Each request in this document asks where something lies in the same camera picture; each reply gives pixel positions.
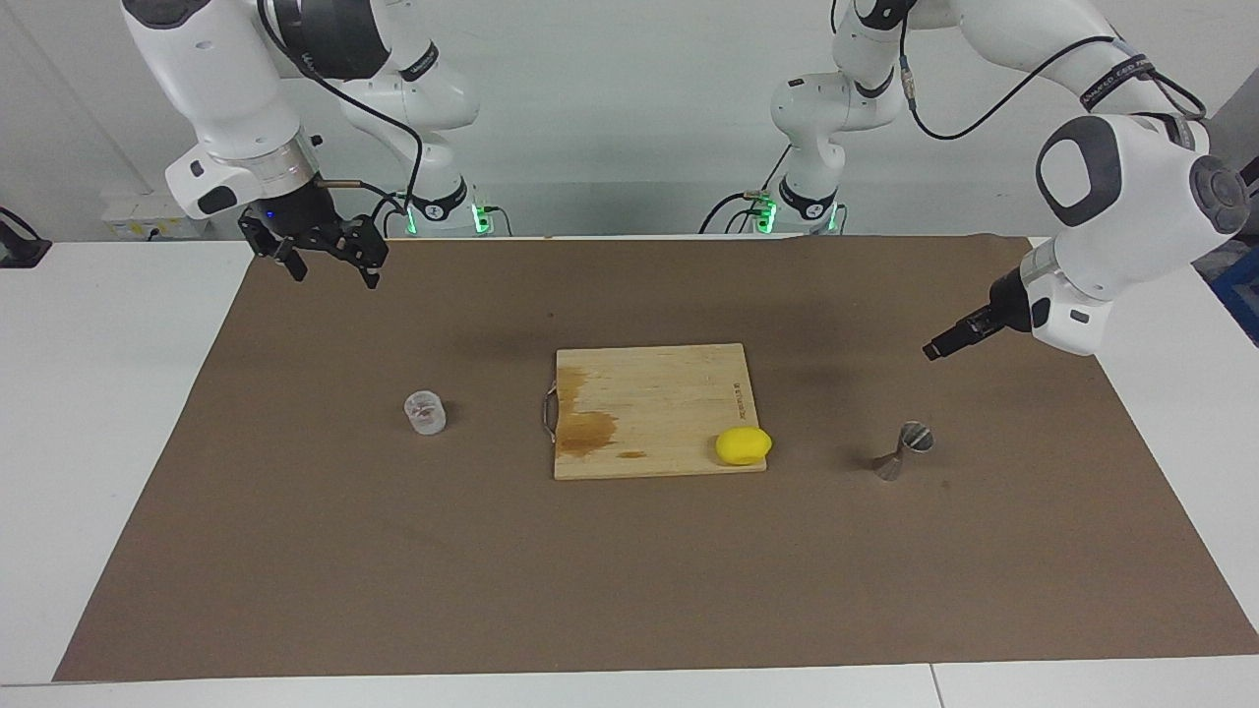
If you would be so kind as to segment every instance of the yellow lemon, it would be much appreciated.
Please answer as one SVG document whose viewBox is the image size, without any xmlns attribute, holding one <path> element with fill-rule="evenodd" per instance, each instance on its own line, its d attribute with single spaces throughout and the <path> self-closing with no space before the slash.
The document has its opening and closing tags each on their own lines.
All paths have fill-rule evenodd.
<svg viewBox="0 0 1259 708">
<path fill-rule="evenodd" d="M 716 456 L 726 465 L 745 467 L 769 455 L 774 441 L 760 428 L 730 428 L 716 438 Z"/>
</svg>

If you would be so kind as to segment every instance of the white wall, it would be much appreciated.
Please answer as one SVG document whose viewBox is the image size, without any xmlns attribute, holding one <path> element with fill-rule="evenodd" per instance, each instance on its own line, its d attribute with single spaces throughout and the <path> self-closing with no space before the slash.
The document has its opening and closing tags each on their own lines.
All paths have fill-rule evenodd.
<svg viewBox="0 0 1259 708">
<path fill-rule="evenodd" d="M 1095 3 L 1212 108 L 1259 63 L 1254 0 Z M 764 179 L 784 145 L 768 116 L 776 83 L 833 68 L 828 6 L 431 0 L 427 15 L 443 57 L 483 97 L 480 121 L 451 134 L 465 171 L 511 210 L 517 232 L 684 233 L 716 199 Z M 54 238 L 103 238 L 101 193 L 162 189 L 191 128 L 149 76 L 117 0 L 0 0 L 0 202 Z M 940 130 L 968 123 L 1020 78 L 986 64 L 956 30 L 918 33 L 910 55 L 922 111 Z M 287 83 L 308 128 L 327 139 L 327 176 L 400 186 L 403 170 L 330 97 Z M 961 142 L 933 142 L 908 116 L 845 139 L 849 232 L 1053 231 L 1032 165 L 1079 112 L 1039 82 Z M 346 199 L 342 210 L 363 204 Z"/>
</svg>

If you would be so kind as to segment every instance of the cutting board handle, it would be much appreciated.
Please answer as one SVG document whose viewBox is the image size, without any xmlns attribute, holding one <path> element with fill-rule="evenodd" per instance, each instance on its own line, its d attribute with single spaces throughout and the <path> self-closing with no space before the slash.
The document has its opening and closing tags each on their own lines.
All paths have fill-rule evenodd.
<svg viewBox="0 0 1259 708">
<path fill-rule="evenodd" d="M 546 435 L 549 435 L 551 437 L 551 445 L 555 445 L 555 440 L 556 440 L 555 438 L 555 428 L 559 425 L 559 421 L 556 420 L 556 422 L 555 422 L 554 426 L 550 422 L 550 408 L 551 408 L 550 407 L 550 399 L 555 398 L 555 401 L 559 402 L 559 393 L 558 392 L 559 392 L 559 382 L 555 382 L 555 383 L 551 384 L 550 391 L 546 392 L 546 396 L 543 397 L 543 430 L 545 430 Z M 556 413 L 556 416 L 559 414 L 559 407 L 556 407 L 555 413 Z"/>
</svg>

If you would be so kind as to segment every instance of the table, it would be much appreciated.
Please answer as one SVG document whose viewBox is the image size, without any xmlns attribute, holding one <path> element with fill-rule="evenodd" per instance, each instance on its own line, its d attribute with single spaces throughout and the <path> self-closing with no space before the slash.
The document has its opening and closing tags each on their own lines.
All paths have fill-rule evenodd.
<svg viewBox="0 0 1259 708">
<path fill-rule="evenodd" d="M 169 437 L 243 243 L 60 244 L 0 277 L 0 704 L 1239 705 L 1259 658 L 40 685 Z M 977 283 L 982 290 L 985 283 Z M 1099 359 L 1251 622 L 1259 349 L 1191 268 L 1134 288 Z M 1210 470 L 1201 475 L 1200 470 Z"/>
</svg>

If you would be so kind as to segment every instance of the wooden cutting board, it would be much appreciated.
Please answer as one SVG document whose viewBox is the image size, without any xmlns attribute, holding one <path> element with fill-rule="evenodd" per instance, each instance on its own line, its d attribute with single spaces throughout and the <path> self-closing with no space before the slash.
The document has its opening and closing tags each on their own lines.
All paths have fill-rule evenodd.
<svg viewBox="0 0 1259 708">
<path fill-rule="evenodd" d="M 742 344 L 564 349 L 555 389 L 556 480 L 765 471 L 714 450 L 721 432 L 760 425 Z"/>
</svg>

